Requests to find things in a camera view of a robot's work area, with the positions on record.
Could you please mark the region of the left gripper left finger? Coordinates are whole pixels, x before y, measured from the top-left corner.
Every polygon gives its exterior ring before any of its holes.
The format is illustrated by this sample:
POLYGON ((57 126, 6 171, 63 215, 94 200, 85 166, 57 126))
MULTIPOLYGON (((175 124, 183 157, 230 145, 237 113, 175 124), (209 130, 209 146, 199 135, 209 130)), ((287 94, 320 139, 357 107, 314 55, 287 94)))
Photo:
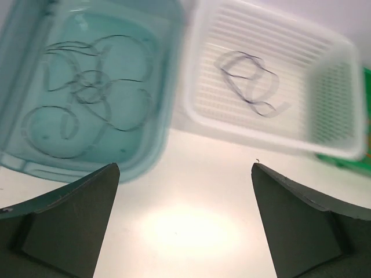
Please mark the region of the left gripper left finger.
POLYGON ((93 277, 120 171, 115 163, 1 209, 1 277, 93 277))

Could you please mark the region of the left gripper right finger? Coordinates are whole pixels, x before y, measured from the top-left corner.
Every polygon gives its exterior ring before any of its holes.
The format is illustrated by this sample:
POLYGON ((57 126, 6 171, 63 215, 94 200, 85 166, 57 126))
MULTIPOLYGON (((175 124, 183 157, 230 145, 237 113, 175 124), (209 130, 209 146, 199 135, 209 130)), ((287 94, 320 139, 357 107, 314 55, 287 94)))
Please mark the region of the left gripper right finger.
POLYGON ((251 177, 278 277, 370 277, 370 209, 261 163, 251 177))

